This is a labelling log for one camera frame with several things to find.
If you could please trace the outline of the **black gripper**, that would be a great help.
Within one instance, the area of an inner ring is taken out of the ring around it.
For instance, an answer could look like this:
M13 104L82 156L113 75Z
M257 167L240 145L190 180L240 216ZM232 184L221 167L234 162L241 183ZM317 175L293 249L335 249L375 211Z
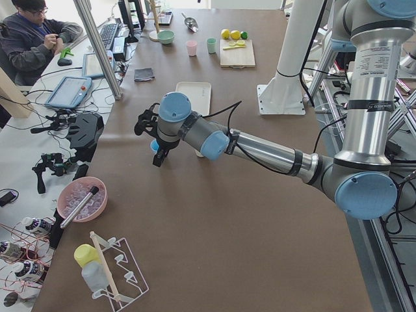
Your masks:
M157 105L159 103L152 104L150 108L138 116L138 121L135 124L135 135L140 136L143 132L146 132L149 136L160 139L157 132L159 114L154 112ZM166 144L158 144L157 152L153 157L153 165L161 167L168 153L169 148Z

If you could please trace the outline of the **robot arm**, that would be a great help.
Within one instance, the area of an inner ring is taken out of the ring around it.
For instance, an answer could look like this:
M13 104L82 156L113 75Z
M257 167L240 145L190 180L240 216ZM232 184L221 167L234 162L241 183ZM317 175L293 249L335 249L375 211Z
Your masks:
M166 94L145 110L134 131L156 139L155 166L183 141L210 160L226 153L299 177L344 213L363 220L378 218L398 199L385 145L402 44L414 33L414 1L347 1L339 7L333 38L352 43L356 57L343 147L334 157L307 154L207 121L180 92Z

